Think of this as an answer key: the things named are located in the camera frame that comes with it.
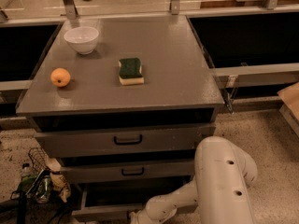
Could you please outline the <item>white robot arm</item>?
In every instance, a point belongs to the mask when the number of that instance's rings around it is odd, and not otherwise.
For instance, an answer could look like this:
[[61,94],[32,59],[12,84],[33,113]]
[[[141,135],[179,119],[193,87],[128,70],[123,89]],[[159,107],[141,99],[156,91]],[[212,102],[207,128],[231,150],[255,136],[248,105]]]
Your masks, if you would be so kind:
[[256,224],[248,187],[257,179],[254,159],[231,141],[210,136],[198,145],[195,176],[175,191],[150,198],[130,224],[164,224],[179,208],[197,205],[201,224]]

